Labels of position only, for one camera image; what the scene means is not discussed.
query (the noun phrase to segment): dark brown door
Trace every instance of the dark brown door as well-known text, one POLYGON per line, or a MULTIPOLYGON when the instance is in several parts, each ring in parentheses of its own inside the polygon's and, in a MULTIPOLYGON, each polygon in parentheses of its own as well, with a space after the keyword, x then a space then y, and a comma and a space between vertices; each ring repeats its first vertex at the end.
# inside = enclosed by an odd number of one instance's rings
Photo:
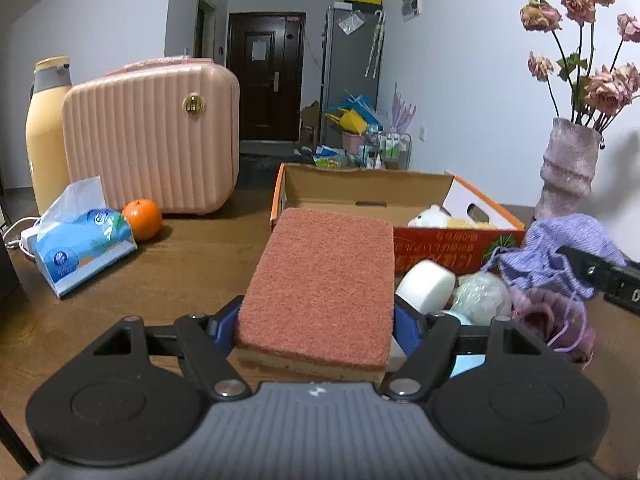
POLYGON ((227 67, 240 81, 240 138, 298 140, 305 15, 229 15, 227 67))

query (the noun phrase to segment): purple yarn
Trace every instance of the purple yarn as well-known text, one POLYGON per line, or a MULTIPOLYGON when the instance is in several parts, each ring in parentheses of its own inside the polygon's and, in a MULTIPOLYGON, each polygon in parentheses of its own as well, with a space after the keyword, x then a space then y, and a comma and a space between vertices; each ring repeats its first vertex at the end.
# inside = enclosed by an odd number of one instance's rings
POLYGON ((583 367, 591 361, 595 330, 588 326, 587 311, 577 294, 567 298, 544 288, 523 292, 517 286, 510 287, 509 292, 513 300, 512 319, 570 361, 583 367))
POLYGON ((591 300, 596 289, 578 280, 567 257, 556 253, 563 245, 626 266, 622 252, 600 223, 591 216, 576 213, 533 222, 523 248, 505 248, 500 253, 495 250, 482 271, 487 272, 497 262, 507 286, 521 290, 546 288, 567 297, 575 293, 582 300, 591 300))

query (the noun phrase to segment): beige bottle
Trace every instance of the beige bottle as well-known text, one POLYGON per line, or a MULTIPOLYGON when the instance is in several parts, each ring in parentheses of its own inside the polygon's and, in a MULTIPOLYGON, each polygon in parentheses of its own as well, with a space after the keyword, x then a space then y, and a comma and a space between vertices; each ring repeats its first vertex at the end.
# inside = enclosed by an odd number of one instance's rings
POLYGON ((27 153, 33 192, 43 215, 70 183, 62 134, 62 103, 71 88, 69 58, 43 59, 36 63, 34 74, 27 113, 27 153))

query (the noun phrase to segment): door frame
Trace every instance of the door frame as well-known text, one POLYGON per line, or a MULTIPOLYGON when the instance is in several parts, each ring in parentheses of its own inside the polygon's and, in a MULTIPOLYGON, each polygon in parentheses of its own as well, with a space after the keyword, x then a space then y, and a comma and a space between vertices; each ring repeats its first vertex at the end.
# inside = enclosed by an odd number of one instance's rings
POLYGON ((218 27, 218 9, 209 0, 196 0, 196 19, 193 25, 193 50, 196 51, 198 36, 198 10, 204 11, 204 28, 202 31, 202 57, 214 59, 216 57, 216 28, 218 27))
MULTIPOLYGON (((298 59, 297 59, 297 65, 296 65, 296 77, 295 77, 295 82, 296 82, 296 92, 295 95, 297 97, 296 102, 298 103, 297 106, 297 117, 298 117, 298 121, 300 121, 300 107, 302 106, 301 104, 301 99, 302 99, 302 69, 303 69, 303 63, 304 63, 304 54, 305 54, 305 41, 306 41, 306 12, 296 12, 296 11, 266 11, 266 12, 230 12, 228 14, 228 27, 227 27, 227 32, 226 32, 226 59, 225 59, 225 66, 231 70, 230 68, 230 59, 229 59, 229 53, 231 52, 231 43, 233 41, 233 31, 232 31, 232 16, 258 16, 260 18, 286 18, 289 16, 297 16, 298 19, 300 20, 300 39, 298 40, 298 59)), ((262 140, 262 141, 255 141, 255 142, 292 142, 290 140, 262 140)))

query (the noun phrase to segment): pink ceramic vase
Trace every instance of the pink ceramic vase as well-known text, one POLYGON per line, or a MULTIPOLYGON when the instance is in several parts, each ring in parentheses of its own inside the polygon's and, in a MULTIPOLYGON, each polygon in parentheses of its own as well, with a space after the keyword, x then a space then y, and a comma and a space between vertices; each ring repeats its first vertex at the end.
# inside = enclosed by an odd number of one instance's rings
POLYGON ((545 181, 536 218, 575 213, 591 193, 602 135, 592 128, 555 118, 540 177, 545 181))

